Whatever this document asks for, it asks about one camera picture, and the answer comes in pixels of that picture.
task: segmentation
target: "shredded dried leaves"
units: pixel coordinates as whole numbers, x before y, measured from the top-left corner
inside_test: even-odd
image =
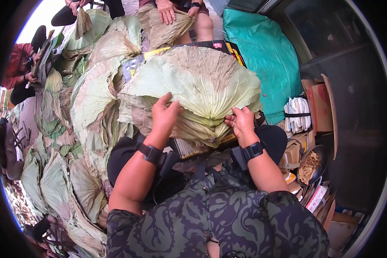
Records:
[[[320,164],[321,156],[316,152],[311,152],[299,166],[298,179],[304,184],[308,184],[314,175],[316,167]]]

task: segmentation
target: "black box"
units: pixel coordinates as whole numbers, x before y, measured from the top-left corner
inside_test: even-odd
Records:
[[[182,46],[192,46],[192,47],[204,47],[219,50],[225,54],[230,54],[235,58],[243,67],[247,68],[242,58],[241,53],[239,52],[238,46],[235,43],[226,41],[226,40],[212,40],[212,41],[201,41],[201,42],[192,42],[189,44],[183,45],[174,45],[171,48],[182,47]]]

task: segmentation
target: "person's fingers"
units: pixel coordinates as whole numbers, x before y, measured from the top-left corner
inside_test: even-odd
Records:
[[[172,98],[172,93],[168,92],[165,95],[163,95],[156,103],[159,105],[166,105]]]
[[[168,18],[169,23],[172,24],[173,20],[172,20],[172,15],[170,14],[170,11],[166,11],[166,16]]]
[[[178,115],[182,114],[185,111],[183,107],[178,108]]]
[[[159,12],[159,20],[163,23],[163,14],[161,12]]]
[[[235,125],[235,122],[232,121],[232,120],[225,120],[225,124],[227,124],[228,126],[233,127]]]
[[[169,24],[169,20],[167,18],[167,15],[166,15],[166,12],[162,12],[162,15],[163,15],[163,20],[166,24]]]
[[[170,15],[172,16],[172,19],[173,19],[174,21],[176,21],[175,12],[174,12],[173,9],[170,10]]]
[[[242,111],[244,111],[245,114],[250,114],[250,113],[252,113],[252,112],[249,110],[249,108],[248,108],[247,106],[243,107],[243,108],[242,108]]]
[[[181,105],[179,105],[179,101],[178,100],[174,100],[171,105],[168,107],[169,110],[171,111],[174,111],[174,112],[179,112],[179,107]]]
[[[239,108],[237,108],[236,106],[234,106],[232,108],[232,112],[235,116],[241,116],[243,114],[242,110],[240,110]]]
[[[233,116],[233,115],[226,115],[226,116],[225,116],[225,119],[231,120],[231,121],[234,121],[235,118],[236,118],[236,116]]]

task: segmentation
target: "dried lotus leaf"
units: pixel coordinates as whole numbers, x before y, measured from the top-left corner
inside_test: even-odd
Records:
[[[85,34],[91,27],[92,21],[90,20],[90,16],[83,10],[82,7],[80,7],[76,20],[75,39],[78,40],[83,37],[83,34]]]

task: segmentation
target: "hand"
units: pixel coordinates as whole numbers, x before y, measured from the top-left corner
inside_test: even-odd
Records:
[[[172,24],[176,21],[175,11],[176,7],[169,0],[156,0],[158,6],[158,13],[160,22],[166,22],[166,24]]]
[[[40,56],[41,56],[41,53],[39,53],[39,54],[33,53],[32,59],[33,59],[34,65],[36,65],[37,61],[40,59]]]
[[[37,78],[36,78],[36,76],[32,72],[26,74],[24,77],[26,77],[26,79],[28,81],[30,81],[31,83],[37,82]]]
[[[72,9],[72,13],[74,16],[77,16],[77,14],[78,14],[77,8],[79,8],[79,5],[80,5],[80,2],[73,2],[73,3],[69,4],[69,7],[70,7],[70,9]]]
[[[199,9],[200,7],[196,7],[196,6],[191,7],[191,9],[189,9],[188,11],[189,17],[190,18],[196,17],[196,15],[198,15]]]
[[[179,101],[177,100],[173,101],[169,107],[166,107],[166,104],[171,98],[172,93],[168,92],[152,107],[152,116],[154,119],[152,131],[163,132],[167,138],[172,132],[177,116],[184,111],[184,108],[179,105]]]
[[[81,0],[81,1],[80,1],[80,6],[79,6],[79,7],[84,7],[84,6],[87,5],[89,2],[90,2],[90,0]]]
[[[253,143],[260,142],[254,131],[254,113],[248,107],[240,110],[232,108],[233,115],[225,116],[225,123],[233,128],[233,133],[238,138],[239,145],[246,148]]]

